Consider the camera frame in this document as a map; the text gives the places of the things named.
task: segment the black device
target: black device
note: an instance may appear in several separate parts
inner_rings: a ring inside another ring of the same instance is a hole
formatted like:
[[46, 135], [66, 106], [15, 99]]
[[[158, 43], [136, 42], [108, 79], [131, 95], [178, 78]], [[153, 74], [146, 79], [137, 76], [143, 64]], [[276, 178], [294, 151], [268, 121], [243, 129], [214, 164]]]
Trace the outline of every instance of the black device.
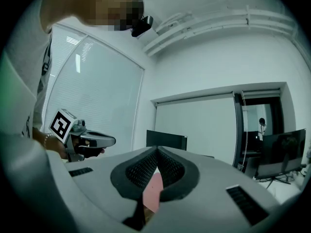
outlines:
[[132, 29], [132, 36], [138, 37], [151, 29], [154, 19], [151, 16], [144, 17], [138, 21], [138, 24]]
[[272, 178], [272, 181], [280, 181], [276, 176], [298, 170], [305, 141], [305, 129], [264, 136], [256, 179]]
[[98, 156], [103, 148], [116, 143], [113, 136], [87, 130], [85, 120], [66, 109], [57, 110], [49, 129], [64, 144], [69, 162]]
[[[247, 151], [248, 152], [258, 152], [261, 148], [261, 141], [258, 135], [258, 131], [249, 131], [247, 132]], [[242, 150], [245, 150], [246, 143], [246, 132], [243, 132], [242, 135]]]
[[165, 146], [187, 151], [187, 137], [147, 130], [146, 147]]
[[151, 16], [144, 17], [143, 19], [140, 19], [132, 28], [132, 36], [138, 37], [141, 34], [145, 33], [146, 31], [151, 29], [151, 26], [154, 22], [154, 19]]

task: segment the white shirt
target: white shirt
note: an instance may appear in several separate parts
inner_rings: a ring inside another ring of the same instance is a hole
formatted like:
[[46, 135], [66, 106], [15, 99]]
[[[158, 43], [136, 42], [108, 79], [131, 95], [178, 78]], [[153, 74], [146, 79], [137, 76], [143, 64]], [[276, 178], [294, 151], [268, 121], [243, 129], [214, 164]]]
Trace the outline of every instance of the white shirt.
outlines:
[[266, 132], [266, 129], [267, 129], [267, 125], [266, 124], [264, 126], [260, 125], [260, 130], [259, 130], [259, 134], [258, 134], [260, 141], [263, 140], [263, 136], [264, 136], [264, 134]]
[[[19, 133], [28, 138], [32, 138], [33, 127], [40, 129], [42, 125], [42, 108], [52, 66], [52, 33], [45, 33], [42, 29], [41, 3], [42, 0], [35, 0], [26, 9], [4, 49], [16, 76], [18, 76], [16, 80], [23, 83], [21, 86], [24, 89], [20, 90], [20, 93], [25, 93], [25, 96], [32, 95], [35, 98], [23, 102], [16, 99], [10, 105], [12, 111], [16, 111], [17, 106], [20, 110], [27, 110], [22, 112], [26, 115], [23, 116], [23, 127], [20, 128]], [[14, 119], [14, 115], [7, 116], [7, 120], [11, 120], [12, 124], [19, 125], [21, 123], [14, 122]]]

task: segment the hand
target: hand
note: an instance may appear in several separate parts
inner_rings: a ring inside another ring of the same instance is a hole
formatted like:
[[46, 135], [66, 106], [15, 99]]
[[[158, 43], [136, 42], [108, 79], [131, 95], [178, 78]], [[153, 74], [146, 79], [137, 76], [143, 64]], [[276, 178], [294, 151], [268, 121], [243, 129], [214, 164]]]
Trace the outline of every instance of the hand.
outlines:
[[[79, 144], [79, 138], [73, 138], [73, 139], [72, 139], [72, 145], [73, 145], [73, 147], [77, 146], [78, 144]], [[86, 140], [85, 145], [89, 145], [89, 141], [88, 141], [88, 140]], [[100, 153], [105, 153], [105, 149], [106, 149], [106, 148], [101, 148], [101, 152], [99, 152], [98, 155], [99, 155]]]
[[67, 159], [67, 154], [64, 144], [57, 139], [56, 136], [50, 136], [46, 141], [47, 150], [58, 152], [62, 159]]

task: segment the computer monitor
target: computer monitor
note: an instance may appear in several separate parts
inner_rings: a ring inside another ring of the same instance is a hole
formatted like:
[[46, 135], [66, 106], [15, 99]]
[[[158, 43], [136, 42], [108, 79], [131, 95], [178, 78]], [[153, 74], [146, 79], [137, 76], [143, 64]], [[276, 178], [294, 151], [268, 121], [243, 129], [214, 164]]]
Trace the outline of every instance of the computer monitor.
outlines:
[[276, 177], [300, 168], [306, 130], [263, 137], [257, 179]]
[[146, 147], [165, 146], [187, 151], [187, 137], [147, 130]]

